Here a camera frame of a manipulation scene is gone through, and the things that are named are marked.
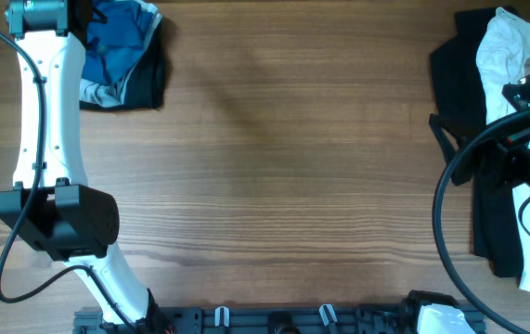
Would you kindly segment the dark blue t-shirt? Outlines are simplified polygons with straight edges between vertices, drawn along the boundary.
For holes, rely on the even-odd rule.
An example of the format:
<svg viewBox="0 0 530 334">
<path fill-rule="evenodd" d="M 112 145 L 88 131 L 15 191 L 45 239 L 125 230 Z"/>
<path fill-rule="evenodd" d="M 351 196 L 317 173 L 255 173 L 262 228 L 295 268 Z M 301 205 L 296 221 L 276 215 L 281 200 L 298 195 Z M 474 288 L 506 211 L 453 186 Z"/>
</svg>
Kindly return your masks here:
<svg viewBox="0 0 530 334">
<path fill-rule="evenodd" d="M 93 1 L 92 22 L 87 27 L 87 47 L 82 78 L 110 85 L 141 58 L 154 13 L 137 1 Z"/>
</svg>

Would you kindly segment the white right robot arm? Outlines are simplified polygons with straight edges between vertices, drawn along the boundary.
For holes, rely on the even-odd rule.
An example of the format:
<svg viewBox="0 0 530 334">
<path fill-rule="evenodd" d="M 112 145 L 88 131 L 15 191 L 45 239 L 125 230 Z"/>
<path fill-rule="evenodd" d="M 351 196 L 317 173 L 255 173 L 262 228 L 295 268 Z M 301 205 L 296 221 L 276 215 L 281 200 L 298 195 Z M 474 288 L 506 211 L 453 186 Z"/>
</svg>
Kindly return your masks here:
<svg viewBox="0 0 530 334">
<path fill-rule="evenodd" d="M 436 185 L 433 195 L 432 227 L 438 255 L 446 273 L 456 288 L 480 313 L 510 333 L 528 333 L 510 320 L 495 312 L 483 303 L 465 284 L 457 272 L 448 253 L 442 228 L 442 207 L 449 179 L 458 166 L 483 143 L 497 137 L 508 137 L 530 128 L 530 111 L 516 112 L 488 125 L 472 141 L 456 153 L 446 165 Z M 442 302 L 422 303 L 416 317 L 417 333 L 475 333 L 465 315 L 455 306 Z"/>
</svg>

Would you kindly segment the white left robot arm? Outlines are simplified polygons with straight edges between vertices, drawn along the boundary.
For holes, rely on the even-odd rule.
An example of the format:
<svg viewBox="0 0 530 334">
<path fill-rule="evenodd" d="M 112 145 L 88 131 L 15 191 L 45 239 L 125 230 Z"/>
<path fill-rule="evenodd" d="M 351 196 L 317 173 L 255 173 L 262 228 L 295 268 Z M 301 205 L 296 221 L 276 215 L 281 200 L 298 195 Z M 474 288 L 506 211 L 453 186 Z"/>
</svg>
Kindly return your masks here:
<svg viewBox="0 0 530 334">
<path fill-rule="evenodd" d="M 156 108 L 165 59 L 162 15 L 144 1 L 12 1 L 6 41 L 18 54 L 20 151 L 0 219 L 75 273 L 97 300 L 108 333 L 169 333 L 173 327 L 118 245 L 115 198 L 88 185 L 82 109 Z"/>
</svg>

